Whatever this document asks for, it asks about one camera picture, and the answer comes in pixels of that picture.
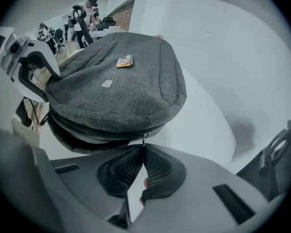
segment black cap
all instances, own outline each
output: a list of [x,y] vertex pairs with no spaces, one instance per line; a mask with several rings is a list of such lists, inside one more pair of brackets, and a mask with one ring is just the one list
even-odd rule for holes
[[88,0],[91,4],[91,6],[94,6],[96,7],[98,4],[97,4],[97,0]]

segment wooden floor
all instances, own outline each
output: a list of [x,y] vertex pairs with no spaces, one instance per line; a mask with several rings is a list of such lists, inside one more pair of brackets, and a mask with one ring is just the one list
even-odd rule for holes
[[[66,44],[66,48],[64,48],[61,53],[57,54],[56,56],[56,60],[58,63],[58,66],[60,67],[60,65],[67,60],[68,58],[70,58],[73,54],[77,53],[78,51],[80,51],[79,49],[79,45],[77,42],[72,42],[72,43],[68,43]],[[46,69],[46,67],[40,69],[39,71],[34,73],[34,77],[32,79],[32,83],[34,83],[37,87],[39,87],[41,90],[45,90],[45,84],[47,83],[47,81],[49,80],[49,78],[51,77],[50,72]],[[34,114],[34,111],[32,109],[32,105],[30,103],[30,101],[28,99],[24,99],[24,103],[25,103],[25,107],[27,110],[27,114],[28,117],[34,121],[34,127],[33,130],[36,132],[40,132],[40,128],[38,126],[38,123],[36,122],[36,117]],[[44,110],[44,103],[38,103],[35,101],[32,101],[33,105],[34,105],[34,109],[36,111],[38,120],[41,121],[43,119],[42,115],[43,115],[43,110]]]

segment brick wall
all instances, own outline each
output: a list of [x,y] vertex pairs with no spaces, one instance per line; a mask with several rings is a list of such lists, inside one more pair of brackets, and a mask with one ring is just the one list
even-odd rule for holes
[[131,12],[132,12],[133,6],[134,6],[134,1],[119,8],[117,11],[109,15],[110,17],[113,17],[114,21],[116,21],[116,26],[121,26],[121,28],[126,31],[129,30],[130,18],[131,18]]

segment white t-shirt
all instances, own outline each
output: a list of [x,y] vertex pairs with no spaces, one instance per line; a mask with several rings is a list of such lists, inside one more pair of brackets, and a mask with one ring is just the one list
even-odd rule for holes
[[[93,13],[93,8],[87,8],[85,6],[85,3],[81,4],[81,6],[83,6],[84,8],[84,11],[86,12],[86,17],[83,19],[86,23],[87,26],[89,26],[90,22],[91,22],[91,16],[94,14]],[[74,30],[75,31],[81,31],[81,26],[79,25],[79,23],[77,22],[75,25],[74,25]]]

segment floor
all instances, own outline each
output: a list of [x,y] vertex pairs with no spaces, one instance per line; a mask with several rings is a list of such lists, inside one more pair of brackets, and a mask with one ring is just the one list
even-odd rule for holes
[[[78,52],[77,50],[79,50],[79,45],[77,42],[71,42],[71,43],[64,43],[65,48],[61,50],[60,53],[57,53],[56,56],[56,60],[58,63],[58,66],[60,68],[61,64],[67,60],[69,57],[71,57],[74,53]],[[49,78],[51,77],[50,72],[47,70],[46,67],[36,71],[34,73],[34,77],[32,79],[32,82],[39,87],[41,90],[45,90],[45,84],[47,83],[47,81],[49,80]],[[34,126],[33,126],[33,130],[37,133],[40,132],[40,127],[37,123],[35,114],[34,114],[34,110],[32,109],[32,105],[30,103],[30,101],[28,99],[24,100],[25,103],[25,107],[27,110],[27,114],[28,117],[34,121]],[[32,101],[33,105],[34,105],[34,109],[36,111],[38,120],[41,121],[43,119],[43,110],[44,110],[44,103],[38,103],[35,101]],[[14,116],[15,119],[17,119],[18,121],[20,121],[20,118],[15,114]]]

